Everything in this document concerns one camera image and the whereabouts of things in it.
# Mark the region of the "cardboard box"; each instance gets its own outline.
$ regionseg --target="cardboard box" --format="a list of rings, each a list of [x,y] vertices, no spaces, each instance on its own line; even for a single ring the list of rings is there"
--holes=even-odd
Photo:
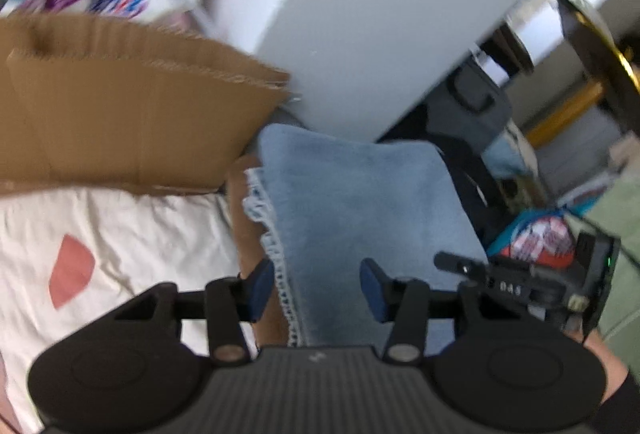
[[[0,179],[212,191],[271,112],[284,71],[124,20],[0,20]]]

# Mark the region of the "black device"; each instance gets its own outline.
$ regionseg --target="black device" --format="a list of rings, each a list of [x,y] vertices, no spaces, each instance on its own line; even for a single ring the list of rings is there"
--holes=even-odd
[[[558,329],[475,282],[457,292],[388,277],[370,259],[360,285],[379,322],[370,347],[265,347],[252,360],[240,321],[273,287],[263,261],[247,280],[204,292],[157,285],[45,351],[28,387],[47,434],[588,433],[606,377]],[[425,358],[430,319],[454,318],[456,341]],[[209,357],[180,343],[206,319]]]
[[[434,263],[440,270],[467,276],[498,299],[543,308],[546,321],[555,327],[571,329],[581,324],[586,338],[609,297],[619,251],[618,237],[581,232],[574,262],[564,270],[502,255],[485,264],[442,252]]]

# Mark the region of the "pink patch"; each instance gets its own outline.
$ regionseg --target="pink patch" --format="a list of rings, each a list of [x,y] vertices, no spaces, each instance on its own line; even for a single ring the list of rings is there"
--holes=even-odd
[[[55,309],[60,309],[87,287],[94,267],[94,255],[89,249],[78,239],[65,235],[49,280],[49,295]]]

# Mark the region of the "person's hand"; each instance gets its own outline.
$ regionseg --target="person's hand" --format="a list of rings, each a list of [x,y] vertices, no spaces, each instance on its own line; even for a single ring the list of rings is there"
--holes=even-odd
[[[582,343],[584,338],[581,329],[574,332],[565,332],[564,334],[580,343]],[[624,362],[607,347],[607,344],[604,343],[604,340],[602,340],[597,330],[593,330],[589,334],[587,341],[583,345],[598,357],[607,375],[607,388],[602,397],[602,403],[604,403],[611,398],[615,391],[624,383],[629,374],[629,369]]]

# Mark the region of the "light blue blanket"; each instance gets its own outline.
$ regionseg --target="light blue blanket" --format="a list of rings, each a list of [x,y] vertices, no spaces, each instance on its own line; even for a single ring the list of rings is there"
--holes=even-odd
[[[438,271],[449,251],[486,260],[446,166],[428,143],[350,143],[284,125],[258,139],[262,168],[247,171],[244,209],[266,225],[262,245],[276,267],[290,344],[371,344],[390,325],[374,321],[360,292],[360,261],[391,277],[417,277],[454,290]],[[451,321],[431,321],[427,352],[453,340]]]

